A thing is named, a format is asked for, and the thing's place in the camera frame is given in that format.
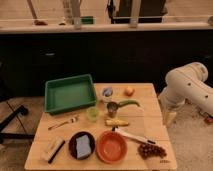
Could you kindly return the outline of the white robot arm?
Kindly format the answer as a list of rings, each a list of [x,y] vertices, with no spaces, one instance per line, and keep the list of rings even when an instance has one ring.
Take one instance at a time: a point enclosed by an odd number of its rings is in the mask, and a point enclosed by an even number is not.
[[[186,64],[166,74],[166,87],[158,96],[164,125],[172,122],[176,117],[176,111],[187,100],[206,114],[207,123],[213,123],[213,87],[205,84],[207,78],[208,70],[200,62]]]

